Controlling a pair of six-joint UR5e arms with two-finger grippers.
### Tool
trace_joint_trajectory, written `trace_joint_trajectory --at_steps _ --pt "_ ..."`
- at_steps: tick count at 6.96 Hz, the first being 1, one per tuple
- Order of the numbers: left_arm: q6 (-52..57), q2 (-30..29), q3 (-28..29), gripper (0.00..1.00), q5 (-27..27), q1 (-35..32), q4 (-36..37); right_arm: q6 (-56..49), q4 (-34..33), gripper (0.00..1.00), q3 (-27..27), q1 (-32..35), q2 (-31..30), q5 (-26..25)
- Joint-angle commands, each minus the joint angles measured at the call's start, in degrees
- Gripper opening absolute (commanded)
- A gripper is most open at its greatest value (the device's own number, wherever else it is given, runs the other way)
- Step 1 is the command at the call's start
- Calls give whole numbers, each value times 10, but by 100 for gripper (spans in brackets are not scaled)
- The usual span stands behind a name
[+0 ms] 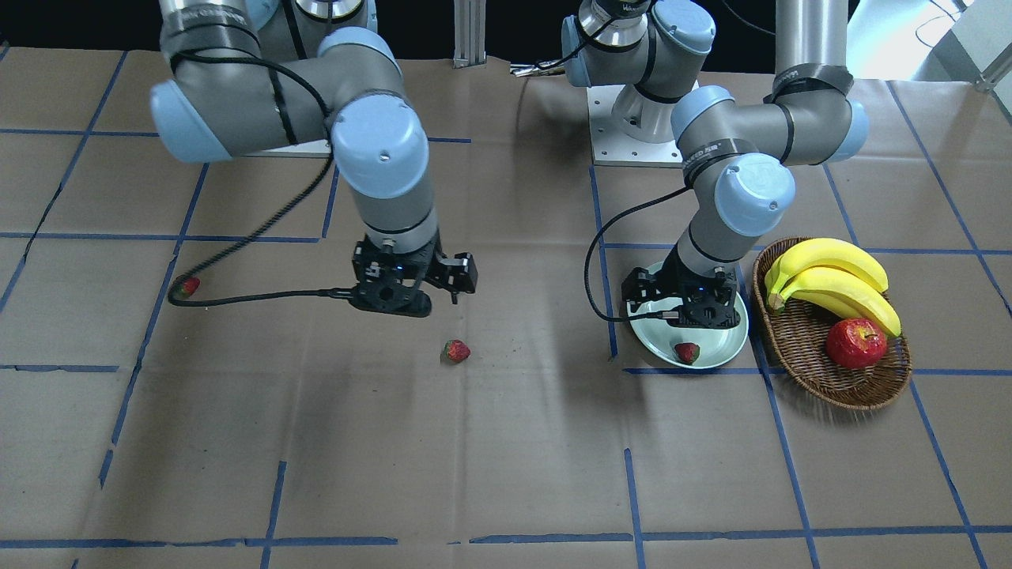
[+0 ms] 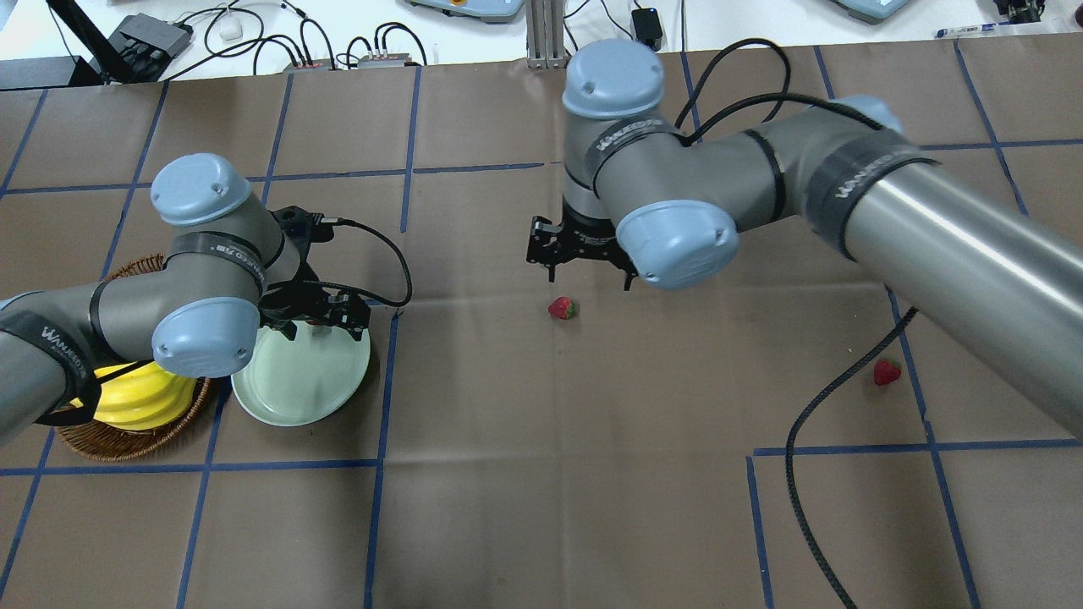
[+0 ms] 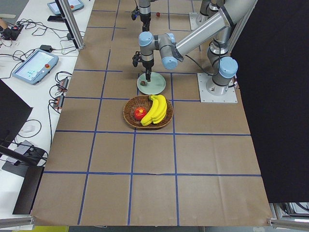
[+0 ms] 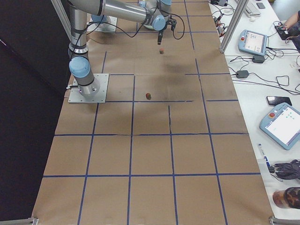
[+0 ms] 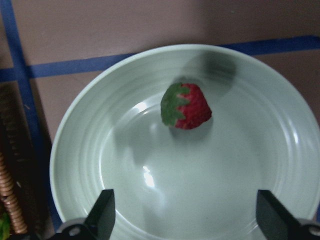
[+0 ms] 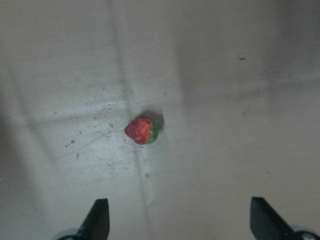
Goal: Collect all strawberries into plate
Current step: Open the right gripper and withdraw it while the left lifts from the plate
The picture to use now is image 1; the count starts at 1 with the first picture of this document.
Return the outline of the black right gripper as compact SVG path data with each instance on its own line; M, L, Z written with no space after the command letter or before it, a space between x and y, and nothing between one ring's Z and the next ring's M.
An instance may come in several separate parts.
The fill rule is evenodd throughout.
M357 284L351 288L349 303L365 312L424 318L432 303L421 284L440 249L440 237L409 253L395 253L391 246L377 247L364 238L357 243L352 266Z

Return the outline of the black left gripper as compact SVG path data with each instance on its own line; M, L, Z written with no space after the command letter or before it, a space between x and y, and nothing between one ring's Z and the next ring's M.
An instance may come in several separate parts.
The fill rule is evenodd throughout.
M736 309L736 277L716 269L702 277L687 269L650 273L637 267L621 284L630 321L660 319L680 328L733 329L742 321Z

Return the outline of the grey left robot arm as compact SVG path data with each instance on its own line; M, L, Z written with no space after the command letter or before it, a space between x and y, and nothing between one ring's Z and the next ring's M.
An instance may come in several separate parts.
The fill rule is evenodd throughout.
M846 160L868 118L849 100L846 1L775 4L775 77L761 104L697 86L716 23L693 1L584 1L561 25L561 65L579 87L619 85L619 119L668 119L698 209L660 269L622 282L623 321L730 329L740 260L795 197L791 167Z

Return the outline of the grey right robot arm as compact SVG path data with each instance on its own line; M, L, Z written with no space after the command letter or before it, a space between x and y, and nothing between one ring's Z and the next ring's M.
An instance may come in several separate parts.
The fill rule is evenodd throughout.
M365 226L353 288L366 312L430 314L421 284L472 292L470 256L442 252L428 137L370 1L163 1L172 79L149 108L177 160L205 164L325 141Z

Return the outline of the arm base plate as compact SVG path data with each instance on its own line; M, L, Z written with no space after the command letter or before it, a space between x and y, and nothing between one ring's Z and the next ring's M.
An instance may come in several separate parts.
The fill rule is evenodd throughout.
M331 147L326 139L315 141L303 141L294 145L282 145L281 147L258 150L243 154L243 157L292 157L292 158L319 158L323 159L331 155Z
M671 125L673 104L648 100L632 85L587 89L593 163L600 166L682 166Z

